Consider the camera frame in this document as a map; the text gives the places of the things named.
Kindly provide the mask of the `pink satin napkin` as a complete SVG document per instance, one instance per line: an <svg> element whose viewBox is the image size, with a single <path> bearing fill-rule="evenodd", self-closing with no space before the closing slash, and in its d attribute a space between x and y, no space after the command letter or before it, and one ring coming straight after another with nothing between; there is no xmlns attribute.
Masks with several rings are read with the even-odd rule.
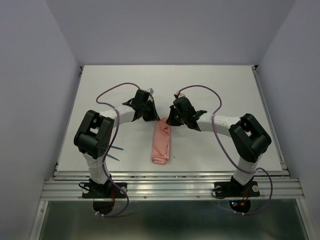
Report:
<svg viewBox="0 0 320 240"><path fill-rule="evenodd" d="M167 118L161 118L154 126L151 160L154 164L165 165L170 158L171 127Z"/></svg>

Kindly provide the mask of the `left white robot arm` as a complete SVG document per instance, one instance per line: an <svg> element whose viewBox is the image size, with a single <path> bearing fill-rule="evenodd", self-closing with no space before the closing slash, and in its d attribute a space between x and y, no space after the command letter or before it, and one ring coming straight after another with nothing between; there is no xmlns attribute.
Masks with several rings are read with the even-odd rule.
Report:
<svg viewBox="0 0 320 240"><path fill-rule="evenodd" d="M111 175L103 168L106 166L105 154L113 145L113 129L118 131L120 125L140 118L145 122L158 121L153 93L151 88L138 89L133 98L115 109L104 112L88 110L85 113L73 143L86 159L89 179L95 183L94 191L100 197L111 193L111 184L107 182Z"/></svg>

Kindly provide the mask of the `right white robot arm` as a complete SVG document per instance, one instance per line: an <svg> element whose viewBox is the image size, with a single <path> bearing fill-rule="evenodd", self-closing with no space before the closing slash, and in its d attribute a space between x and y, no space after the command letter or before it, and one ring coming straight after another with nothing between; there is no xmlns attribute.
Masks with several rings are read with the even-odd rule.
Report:
<svg viewBox="0 0 320 240"><path fill-rule="evenodd" d="M270 135L250 113L240 117L228 117L198 110L185 96L173 101L166 123L178 127L185 125L199 132L213 132L222 151L236 168L230 182L231 192L242 195L248 190L248 183L253 179L261 156L272 143ZM239 155L235 163L223 147L219 135L230 137Z"/></svg>

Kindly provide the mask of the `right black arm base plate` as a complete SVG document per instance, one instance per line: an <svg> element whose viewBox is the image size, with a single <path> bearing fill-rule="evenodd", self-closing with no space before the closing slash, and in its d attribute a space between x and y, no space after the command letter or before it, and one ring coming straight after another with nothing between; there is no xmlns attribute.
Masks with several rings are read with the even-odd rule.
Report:
<svg viewBox="0 0 320 240"><path fill-rule="evenodd" d="M211 193L218 199L260 196L260 190L256 181L250 181L245 185L241 185L238 182L218 181L214 183Z"/></svg>

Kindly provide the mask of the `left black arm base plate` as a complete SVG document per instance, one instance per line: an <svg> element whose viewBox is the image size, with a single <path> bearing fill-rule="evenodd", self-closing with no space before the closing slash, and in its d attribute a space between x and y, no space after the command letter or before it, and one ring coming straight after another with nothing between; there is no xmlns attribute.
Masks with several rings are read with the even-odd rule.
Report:
<svg viewBox="0 0 320 240"><path fill-rule="evenodd" d="M80 182L83 199L125 199L125 194L116 188L111 182L98 184L95 182Z"/></svg>

